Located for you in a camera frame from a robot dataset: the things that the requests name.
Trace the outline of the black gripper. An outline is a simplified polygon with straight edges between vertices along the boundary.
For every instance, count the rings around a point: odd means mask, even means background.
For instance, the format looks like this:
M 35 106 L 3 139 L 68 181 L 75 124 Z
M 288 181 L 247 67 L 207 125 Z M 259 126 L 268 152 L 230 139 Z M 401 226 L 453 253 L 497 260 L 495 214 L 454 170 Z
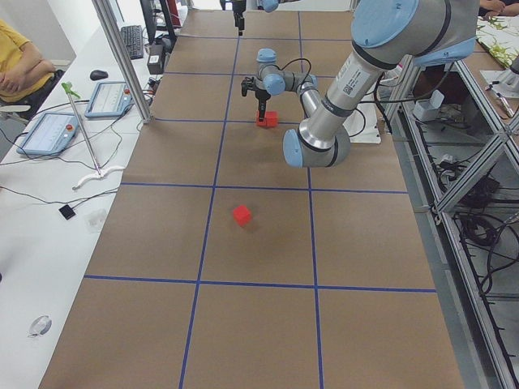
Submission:
M 271 98 L 271 95 L 266 90 L 263 90 L 262 88 L 257 88 L 255 90 L 255 97 L 259 101 L 257 121 L 264 122 L 267 111 L 267 100 Z
M 245 18 L 243 13 L 247 9 L 247 0 L 232 0 L 231 2 L 235 27 L 238 30 L 238 35 L 242 36 L 245 31 Z

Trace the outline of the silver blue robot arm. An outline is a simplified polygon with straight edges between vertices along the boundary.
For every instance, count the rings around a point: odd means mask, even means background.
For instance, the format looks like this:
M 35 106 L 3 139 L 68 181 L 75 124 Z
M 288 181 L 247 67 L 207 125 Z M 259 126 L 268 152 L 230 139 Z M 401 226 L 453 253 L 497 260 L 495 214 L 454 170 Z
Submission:
M 477 1 L 361 1 L 351 24 L 352 52 L 324 95 L 311 75 L 284 71 L 272 49 L 257 54 L 257 92 L 295 92 L 306 118 L 283 138 L 285 162 L 295 168 L 340 164 L 350 152 L 344 123 L 385 72 L 410 55 L 416 66 L 468 57 L 475 45 Z
M 244 13 L 247 10 L 247 2 L 243 0 L 232 0 L 232 1 L 221 1 L 221 5 L 225 7 L 226 3 L 231 4 L 231 9 L 234 16 L 234 25 L 238 30 L 238 35 L 242 36 L 245 30 L 245 18 Z M 264 0 L 259 2 L 259 6 L 264 11 L 270 13 L 275 11 L 280 4 L 285 3 L 285 1 L 278 0 Z

